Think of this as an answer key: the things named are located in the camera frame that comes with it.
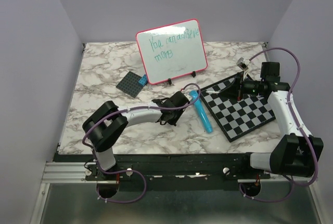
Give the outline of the white whiteboard marker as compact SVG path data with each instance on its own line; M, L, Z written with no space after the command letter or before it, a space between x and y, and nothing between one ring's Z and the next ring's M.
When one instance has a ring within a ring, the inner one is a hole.
M207 94L219 94L220 91L206 91Z

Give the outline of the pink framed whiteboard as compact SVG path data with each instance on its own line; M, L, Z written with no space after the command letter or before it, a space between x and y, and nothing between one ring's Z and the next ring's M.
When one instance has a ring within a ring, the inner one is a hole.
M197 19L140 31L136 42L151 85L195 75L208 67Z

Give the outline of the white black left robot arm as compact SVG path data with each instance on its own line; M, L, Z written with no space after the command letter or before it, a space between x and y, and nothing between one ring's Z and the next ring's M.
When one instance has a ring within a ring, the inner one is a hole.
M190 101L181 91L170 98L154 99L136 107L119 107L113 101L102 104L82 125L85 137L99 163L97 173L104 180L115 175L113 145L127 127L142 123L176 125Z

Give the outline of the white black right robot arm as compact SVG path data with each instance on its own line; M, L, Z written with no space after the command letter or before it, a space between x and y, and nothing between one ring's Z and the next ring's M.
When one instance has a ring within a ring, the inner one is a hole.
M249 160L239 165L240 174L251 178L258 169L279 175L311 177L315 174L324 144L304 125L294 104L291 87L280 80L280 64L264 62L260 80L247 80L250 61L240 58L241 72L218 95L241 100L245 95L262 96L273 110L282 138L271 153L250 153Z

